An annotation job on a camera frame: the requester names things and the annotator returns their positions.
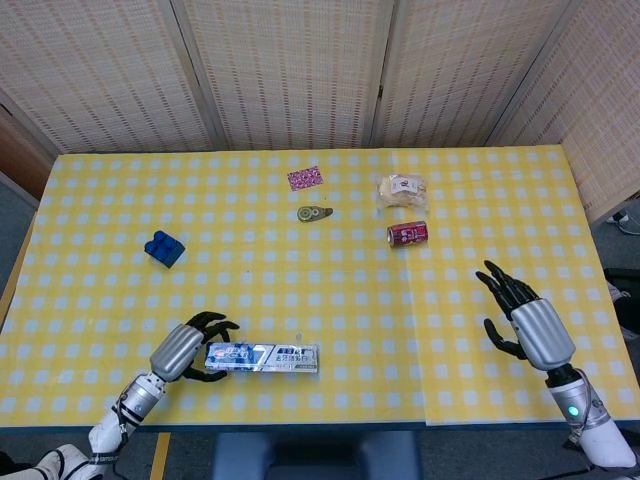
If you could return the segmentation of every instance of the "soda can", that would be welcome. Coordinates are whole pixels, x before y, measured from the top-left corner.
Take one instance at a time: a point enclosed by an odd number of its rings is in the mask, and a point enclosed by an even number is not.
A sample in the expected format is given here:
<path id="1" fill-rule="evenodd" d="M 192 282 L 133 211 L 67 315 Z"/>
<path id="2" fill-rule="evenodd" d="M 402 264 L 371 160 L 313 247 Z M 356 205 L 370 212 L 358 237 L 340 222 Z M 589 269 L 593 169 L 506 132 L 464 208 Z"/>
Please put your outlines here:
<path id="1" fill-rule="evenodd" d="M 425 242 L 427 238 L 427 222 L 401 223 L 387 228 L 387 241 L 391 248 Z"/>

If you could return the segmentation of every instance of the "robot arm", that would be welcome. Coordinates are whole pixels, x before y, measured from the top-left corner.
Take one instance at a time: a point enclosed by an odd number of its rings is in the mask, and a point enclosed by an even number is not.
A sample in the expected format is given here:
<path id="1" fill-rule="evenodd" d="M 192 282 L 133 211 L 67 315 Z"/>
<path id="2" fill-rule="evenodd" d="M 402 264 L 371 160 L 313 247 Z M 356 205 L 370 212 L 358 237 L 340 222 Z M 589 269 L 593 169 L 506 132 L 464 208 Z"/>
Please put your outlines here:
<path id="1" fill-rule="evenodd" d="M 586 374 L 569 363 L 576 347 L 551 303 L 497 265 L 486 261 L 485 266 L 493 278 L 483 272 L 476 276 L 489 288 L 518 338 L 517 343 L 505 341 L 487 318 L 484 327 L 491 342 L 498 350 L 547 372 L 545 383 L 571 428 L 570 440 L 582 447 L 594 465 L 634 467 L 635 454 Z"/>
<path id="2" fill-rule="evenodd" d="M 228 330 L 238 329 L 220 313 L 202 312 L 178 325 L 151 355 L 151 371 L 127 385 L 100 423 L 89 432 L 91 457 L 73 445 L 48 452 L 35 468 L 1 477 L 3 480 L 98 480 L 115 465 L 129 437 L 164 396 L 167 383 L 181 377 L 215 382 L 226 372 L 205 373 L 194 369 L 193 360 L 216 335 L 229 342 Z"/>

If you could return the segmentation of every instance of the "silver robotic hand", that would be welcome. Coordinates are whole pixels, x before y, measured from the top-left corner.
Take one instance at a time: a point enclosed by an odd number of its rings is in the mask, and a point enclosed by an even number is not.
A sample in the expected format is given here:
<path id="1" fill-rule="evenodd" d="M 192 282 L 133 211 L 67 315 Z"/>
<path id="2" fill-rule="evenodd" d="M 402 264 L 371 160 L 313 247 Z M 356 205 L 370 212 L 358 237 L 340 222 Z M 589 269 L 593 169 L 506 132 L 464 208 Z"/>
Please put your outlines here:
<path id="1" fill-rule="evenodd" d="M 494 263 L 484 263 L 492 276 L 483 272 L 476 276 L 489 287 L 518 338 L 517 343 L 504 340 L 487 318 L 484 328 L 491 342 L 498 350 L 547 372 L 545 383 L 571 428 L 570 440 L 582 447 L 594 465 L 634 467 L 635 454 L 586 374 L 569 363 L 576 347 L 551 303 Z"/>
<path id="2" fill-rule="evenodd" d="M 151 355 L 151 371 L 127 385 L 99 424 L 89 432 L 91 457 L 73 445 L 63 445 L 47 453 L 35 467 L 0 477 L 2 480 L 98 480 L 109 467 L 115 470 L 120 451 L 151 409 L 165 394 L 165 384 L 181 377 L 215 382 L 226 372 L 205 373 L 193 368 L 200 348 L 216 335 L 229 342 L 229 330 L 238 325 L 221 321 L 220 313 L 202 312 L 186 324 L 178 325 Z"/>

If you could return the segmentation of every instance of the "blue toy block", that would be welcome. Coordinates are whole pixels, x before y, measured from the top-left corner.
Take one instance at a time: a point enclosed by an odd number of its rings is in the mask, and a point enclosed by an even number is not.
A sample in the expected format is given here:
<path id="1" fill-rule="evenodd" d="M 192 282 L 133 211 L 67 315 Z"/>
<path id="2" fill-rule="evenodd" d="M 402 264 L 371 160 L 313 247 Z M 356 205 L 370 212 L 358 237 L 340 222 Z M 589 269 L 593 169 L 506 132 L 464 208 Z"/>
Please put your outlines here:
<path id="1" fill-rule="evenodd" d="M 167 268 L 171 268 L 184 252 L 184 245 L 171 235 L 158 230 L 153 234 L 153 240 L 144 244 L 144 251 L 163 263 Z"/>

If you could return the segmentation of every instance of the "pink sticker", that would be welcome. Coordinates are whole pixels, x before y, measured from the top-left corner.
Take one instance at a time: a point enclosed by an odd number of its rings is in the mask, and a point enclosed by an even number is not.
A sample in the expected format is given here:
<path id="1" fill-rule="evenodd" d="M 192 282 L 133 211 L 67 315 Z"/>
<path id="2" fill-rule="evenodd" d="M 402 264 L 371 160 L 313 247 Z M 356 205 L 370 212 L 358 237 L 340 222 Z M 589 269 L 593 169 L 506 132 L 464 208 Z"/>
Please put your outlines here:
<path id="1" fill-rule="evenodd" d="M 297 172 L 290 172 L 287 174 L 289 179 L 289 185 L 291 190 L 301 190 L 303 188 L 313 187 L 314 185 L 320 185 L 322 183 L 322 175 L 318 167 L 305 168 L 304 170 L 298 170 Z"/>

